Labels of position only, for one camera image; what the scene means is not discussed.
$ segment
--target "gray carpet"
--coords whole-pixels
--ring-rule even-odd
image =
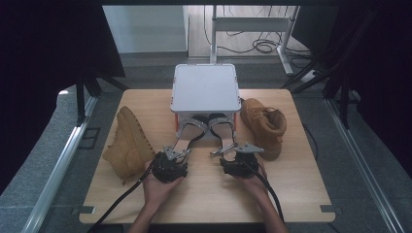
[[[207,63],[189,60],[187,63]],[[288,77],[276,59],[231,61],[235,65],[240,88],[279,88]],[[126,79],[118,78],[130,88],[171,88],[176,64],[133,65],[127,57],[123,63]],[[86,232],[89,225],[79,222],[77,210],[82,206],[97,160],[103,150],[110,125],[121,99],[121,91],[100,81],[99,97],[88,128],[98,131],[97,140],[83,140],[74,155],[60,189],[53,200],[41,232]],[[42,138],[31,152],[14,181],[0,197],[0,232],[19,232],[26,222],[52,168],[76,123],[75,89],[60,95],[57,110]],[[291,232],[389,232],[371,198],[353,158],[327,110],[321,90],[311,87],[293,96],[302,123],[307,126],[312,150],[329,194],[336,220],[332,223],[288,223]],[[378,183],[388,195],[406,232],[412,232],[412,181],[379,138],[362,121],[355,106],[349,109],[351,132],[359,142]],[[152,232],[261,232],[261,225],[186,225],[177,228],[153,226]]]

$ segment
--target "metal frame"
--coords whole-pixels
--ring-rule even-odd
[[[382,215],[382,219],[388,226],[388,229],[391,232],[405,232],[402,225],[400,224],[396,212],[391,205],[388,197],[376,181],[375,177],[370,171],[369,166],[367,165],[366,160],[361,153],[361,150],[358,147],[357,142],[352,137],[351,131],[346,128],[346,126],[340,120],[340,113],[333,102],[333,100],[326,99],[326,106],[329,109],[330,114],[336,124],[339,133],[342,136],[343,141],[345,142],[346,146],[352,158],[354,159],[355,165],[357,166],[358,170],[360,171],[360,175],[363,178],[363,181],[369,190],[370,195],[372,196],[375,204]]]
[[[293,75],[292,66],[286,56],[286,47],[291,37],[294,22],[299,7],[295,6],[292,15],[285,17],[217,17],[217,6],[213,6],[212,16],[212,45],[210,52],[210,63],[216,64],[218,60],[216,32],[218,31],[247,31],[247,32],[285,32],[282,43],[276,50],[282,61],[285,73]]]
[[[40,194],[39,199],[36,202],[36,205],[33,208],[27,222],[25,223],[21,232],[33,233],[38,232],[42,223],[48,213],[48,210],[52,204],[55,194],[57,193],[60,184],[66,174],[67,168],[70,165],[70,162],[73,158],[76,148],[79,145],[79,142],[82,139],[83,134],[87,128],[88,122],[90,120],[91,113],[93,112],[94,106],[97,103],[97,98],[90,97],[86,103],[86,118],[85,121],[80,125],[76,126],[72,134],[69,137],[69,140],[66,143],[66,146],[63,149],[60,157],[57,160],[57,163],[54,166],[54,169],[51,172],[51,175],[43,188],[42,193]]]

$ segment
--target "box lid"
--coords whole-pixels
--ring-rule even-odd
[[[233,65],[176,66],[172,112],[238,112],[240,108],[239,89]]]

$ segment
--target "human hand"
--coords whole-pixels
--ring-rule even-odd
[[[258,164],[258,173],[266,178],[266,172],[264,170],[263,163],[259,160]],[[257,176],[252,176],[250,178],[242,178],[237,176],[232,177],[243,184],[245,188],[255,197],[255,199],[259,199],[262,195],[267,195],[266,186]]]
[[[152,161],[148,161],[145,164],[145,169],[148,169],[151,162]],[[183,177],[180,177],[172,183],[163,183],[158,180],[152,173],[150,173],[143,180],[145,205],[150,205],[156,209],[160,207],[160,205],[167,200],[172,190],[176,186],[178,186],[183,181],[183,179]]]

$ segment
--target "black curtain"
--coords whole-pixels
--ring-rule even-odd
[[[412,5],[384,1],[349,64],[358,111],[412,177]]]
[[[91,70],[124,77],[101,6],[0,2],[1,192],[49,123],[58,92],[97,78]]]

